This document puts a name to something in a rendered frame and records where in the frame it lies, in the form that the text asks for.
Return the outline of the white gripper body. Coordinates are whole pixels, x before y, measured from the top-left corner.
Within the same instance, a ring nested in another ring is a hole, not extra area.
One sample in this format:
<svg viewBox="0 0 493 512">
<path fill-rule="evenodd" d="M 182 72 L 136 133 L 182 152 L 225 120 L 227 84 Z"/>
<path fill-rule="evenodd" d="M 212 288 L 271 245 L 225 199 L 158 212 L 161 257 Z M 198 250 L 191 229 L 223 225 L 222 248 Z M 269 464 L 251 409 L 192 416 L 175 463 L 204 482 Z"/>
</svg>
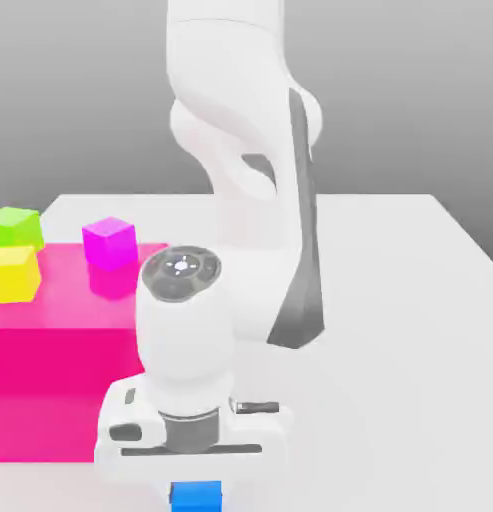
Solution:
<svg viewBox="0 0 493 512">
<path fill-rule="evenodd" d="M 115 482 L 169 484 L 263 479 L 285 470 L 291 411 L 224 403 L 193 417 L 120 420 L 99 432 L 94 462 Z"/>
</svg>

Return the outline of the small blue cube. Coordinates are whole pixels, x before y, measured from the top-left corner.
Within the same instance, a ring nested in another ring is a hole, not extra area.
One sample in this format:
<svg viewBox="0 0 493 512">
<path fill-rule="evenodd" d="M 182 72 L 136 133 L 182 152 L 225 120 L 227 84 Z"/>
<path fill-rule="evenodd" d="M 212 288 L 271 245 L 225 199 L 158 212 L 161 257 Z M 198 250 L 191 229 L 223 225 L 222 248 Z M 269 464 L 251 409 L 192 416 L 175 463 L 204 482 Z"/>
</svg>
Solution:
<svg viewBox="0 0 493 512">
<path fill-rule="evenodd" d="M 222 512 L 220 481 L 175 482 L 171 485 L 171 512 Z"/>
</svg>

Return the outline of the small magenta cube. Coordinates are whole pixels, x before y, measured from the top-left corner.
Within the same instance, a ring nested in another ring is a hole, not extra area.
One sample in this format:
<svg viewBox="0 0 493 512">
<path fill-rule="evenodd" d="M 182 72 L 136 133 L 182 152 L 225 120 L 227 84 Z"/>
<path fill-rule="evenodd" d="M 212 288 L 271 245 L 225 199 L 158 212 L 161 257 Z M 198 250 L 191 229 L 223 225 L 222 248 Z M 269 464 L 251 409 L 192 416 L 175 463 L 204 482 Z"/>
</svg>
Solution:
<svg viewBox="0 0 493 512">
<path fill-rule="evenodd" d="M 86 261 L 112 271 L 138 260 L 138 245 L 133 224 L 107 217 L 82 227 Z"/>
</svg>

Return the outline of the small yellow cube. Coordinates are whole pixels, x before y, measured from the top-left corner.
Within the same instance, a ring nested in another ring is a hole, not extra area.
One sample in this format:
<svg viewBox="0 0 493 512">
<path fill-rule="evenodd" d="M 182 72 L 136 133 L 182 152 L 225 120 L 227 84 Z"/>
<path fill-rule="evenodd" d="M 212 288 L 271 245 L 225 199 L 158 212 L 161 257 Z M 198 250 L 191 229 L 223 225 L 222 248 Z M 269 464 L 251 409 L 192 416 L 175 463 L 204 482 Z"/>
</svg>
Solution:
<svg viewBox="0 0 493 512">
<path fill-rule="evenodd" d="M 41 281 L 32 246 L 0 247 L 0 304 L 31 302 Z"/>
</svg>

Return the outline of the small green cube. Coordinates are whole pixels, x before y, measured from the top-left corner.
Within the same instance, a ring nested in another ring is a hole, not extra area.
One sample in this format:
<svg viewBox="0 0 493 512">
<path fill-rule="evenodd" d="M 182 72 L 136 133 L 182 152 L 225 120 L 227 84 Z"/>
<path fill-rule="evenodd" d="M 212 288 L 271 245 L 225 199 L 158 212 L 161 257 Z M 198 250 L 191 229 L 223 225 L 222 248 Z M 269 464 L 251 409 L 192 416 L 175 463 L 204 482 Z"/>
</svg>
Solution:
<svg viewBox="0 0 493 512">
<path fill-rule="evenodd" d="M 0 208 L 0 247 L 31 246 L 36 252 L 44 248 L 37 210 Z"/>
</svg>

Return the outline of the large pink box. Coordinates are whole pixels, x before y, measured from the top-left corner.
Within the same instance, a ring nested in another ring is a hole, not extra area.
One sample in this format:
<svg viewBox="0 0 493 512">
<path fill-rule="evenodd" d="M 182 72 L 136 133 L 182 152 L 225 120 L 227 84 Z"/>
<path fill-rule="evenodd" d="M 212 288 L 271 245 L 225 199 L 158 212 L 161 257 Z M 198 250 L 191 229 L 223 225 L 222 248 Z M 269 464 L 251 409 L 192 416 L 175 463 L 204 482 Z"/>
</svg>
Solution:
<svg viewBox="0 0 493 512">
<path fill-rule="evenodd" d="M 93 459 L 104 395 L 142 372 L 135 335 L 139 268 L 159 244 L 114 271 L 80 244 L 48 244 L 33 301 L 0 305 L 0 463 Z"/>
</svg>

